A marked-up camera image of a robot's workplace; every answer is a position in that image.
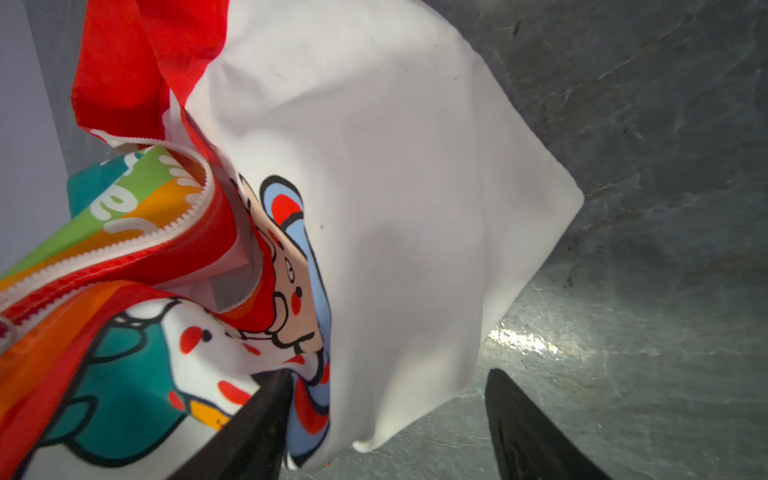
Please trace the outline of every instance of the gray wall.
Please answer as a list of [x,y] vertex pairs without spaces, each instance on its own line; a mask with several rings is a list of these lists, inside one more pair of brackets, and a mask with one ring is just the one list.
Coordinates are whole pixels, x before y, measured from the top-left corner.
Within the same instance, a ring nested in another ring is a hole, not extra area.
[[69,218],[67,172],[22,0],[0,2],[0,273]]

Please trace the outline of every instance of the teal fabric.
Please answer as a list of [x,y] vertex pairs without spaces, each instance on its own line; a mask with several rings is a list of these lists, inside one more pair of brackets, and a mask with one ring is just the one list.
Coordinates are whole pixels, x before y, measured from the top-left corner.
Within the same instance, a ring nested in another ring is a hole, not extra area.
[[174,384],[160,325],[107,329],[44,444],[63,442],[91,463],[117,466],[153,449],[186,414],[168,402]]
[[[130,155],[141,158],[139,152]],[[128,166],[124,159],[125,156],[113,158],[103,164],[96,164],[72,175],[67,181],[69,213],[72,218],[88,208],[91,202],[96,200],[96,197],[125,173]]]

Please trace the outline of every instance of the black object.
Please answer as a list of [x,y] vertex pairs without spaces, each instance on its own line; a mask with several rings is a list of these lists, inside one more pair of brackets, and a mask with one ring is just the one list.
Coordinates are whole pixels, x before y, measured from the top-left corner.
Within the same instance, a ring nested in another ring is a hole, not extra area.
[[254,376],[256,395],[194,457],[173,480],[275,480],[285,449],[292,384],[289,370]]
[[499,369],[488,374],[485,409],[502,480],[610,480]]

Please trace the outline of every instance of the white fabric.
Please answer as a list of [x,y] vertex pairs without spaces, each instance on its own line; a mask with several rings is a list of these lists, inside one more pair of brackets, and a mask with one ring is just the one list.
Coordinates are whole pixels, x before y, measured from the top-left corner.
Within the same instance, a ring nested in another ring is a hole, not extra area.
[[482,59],[409,0],[230,0],[187,112],[298,187],[333,315],[330,430],[367,451],[451,399],[583,197]]

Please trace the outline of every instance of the cartoon eye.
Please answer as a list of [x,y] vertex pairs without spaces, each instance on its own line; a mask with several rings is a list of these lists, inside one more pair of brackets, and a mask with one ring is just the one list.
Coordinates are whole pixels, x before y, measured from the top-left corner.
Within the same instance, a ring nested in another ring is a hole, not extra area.
[[288,259],[286,258],[286,270],[288,270],[288,280],[290,280],[291,283],[296,279],[296,273],[293,272],[293,265],[290,264]]

